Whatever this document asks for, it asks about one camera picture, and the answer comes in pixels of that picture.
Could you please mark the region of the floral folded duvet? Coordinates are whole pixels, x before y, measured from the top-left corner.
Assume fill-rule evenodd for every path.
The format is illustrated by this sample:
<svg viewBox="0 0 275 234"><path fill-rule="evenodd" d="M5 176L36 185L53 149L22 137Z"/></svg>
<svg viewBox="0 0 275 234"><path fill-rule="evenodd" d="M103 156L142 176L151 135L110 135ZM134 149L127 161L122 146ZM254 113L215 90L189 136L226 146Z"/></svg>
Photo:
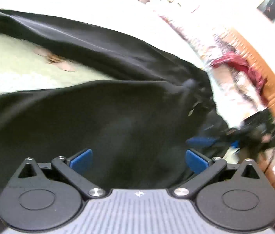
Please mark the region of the floral folded duvet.
<svg viewBox="0 0 275 234"><path fill-rule="evenodd" d="M220 37L221 28L208 24L190 25L168 16L160 16L190 45L203 63L207 72L219 115L230 127L240 126L242 121L265 109L260 94L246 72L238 70L228 62L213 65L216 59L228 53L239 55L233 44Z"/></svg>

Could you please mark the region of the mint green quilted bedspread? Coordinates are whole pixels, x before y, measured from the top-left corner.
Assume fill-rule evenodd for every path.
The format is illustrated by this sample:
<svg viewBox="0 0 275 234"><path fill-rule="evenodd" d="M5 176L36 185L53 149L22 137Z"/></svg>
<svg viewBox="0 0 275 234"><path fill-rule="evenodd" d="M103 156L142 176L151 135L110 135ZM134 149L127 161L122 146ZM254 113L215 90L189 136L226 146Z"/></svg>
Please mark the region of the mint green quilted bedspread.
<svg viewBox="0 0 275 234"><path fill-rule="evenodd" d="M204 67L192 48L137 0L0 0L0 9L58 16L109 28L141 39L198 68ZM107 79L107 75L75 61L52 65L42 48L0 34L0 94Z"/></svg>

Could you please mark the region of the red striped cloth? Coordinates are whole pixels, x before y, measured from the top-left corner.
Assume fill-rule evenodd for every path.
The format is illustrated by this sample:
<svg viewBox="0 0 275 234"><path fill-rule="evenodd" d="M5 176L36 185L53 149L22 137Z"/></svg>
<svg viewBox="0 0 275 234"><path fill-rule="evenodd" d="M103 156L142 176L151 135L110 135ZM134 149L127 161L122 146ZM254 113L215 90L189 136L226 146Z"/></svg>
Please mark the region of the red striped cloth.
<svg viewBox="0 0 275 234"><path fill-rule="evenodd" d="M220 65L226 64L231 68L234 68L238 72L243 72L247 75L252 85L256 88L257 93L260 95L261 101L266 106L268 101L263 94L263 88L267 83L265 78L258 70L249 64L249 62L234 52L225 53L222 57L219 57L211 62L213 68L217 68Z"/></svg>

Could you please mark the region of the wooden headboard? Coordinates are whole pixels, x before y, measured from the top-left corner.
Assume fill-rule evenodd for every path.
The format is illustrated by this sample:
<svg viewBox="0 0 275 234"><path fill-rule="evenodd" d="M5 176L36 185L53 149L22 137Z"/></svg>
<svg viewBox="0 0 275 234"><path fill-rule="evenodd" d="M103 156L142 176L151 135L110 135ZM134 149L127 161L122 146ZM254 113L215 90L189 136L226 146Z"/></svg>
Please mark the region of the wooden headboard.
<svg viewBox="0 0 275 234"><path fill-rule="evenodd" d="M268 108L275 117L275 74L255 48L236 30L228 29L220 34L220 38L231 44L245 58L251 67L258 70L266 79L263 96L268 101Z"/></svg>

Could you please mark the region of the black garment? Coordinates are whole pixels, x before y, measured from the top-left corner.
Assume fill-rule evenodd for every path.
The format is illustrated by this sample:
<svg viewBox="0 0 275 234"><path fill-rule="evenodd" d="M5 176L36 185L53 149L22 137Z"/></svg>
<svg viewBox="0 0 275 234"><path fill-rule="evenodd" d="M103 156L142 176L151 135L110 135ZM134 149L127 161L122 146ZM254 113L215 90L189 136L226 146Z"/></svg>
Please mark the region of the black garment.
<svg viewBox="0 0 275 234"><path fill-rule="evenodd" d="M208 75L142 40L9 10L0 10L0 33L110 76L0 95L0 193L26 157L44 162L85 148L94 153L88 177L105 190L172 188L191 175L186 140L215 137L228 127Z"/></svg>

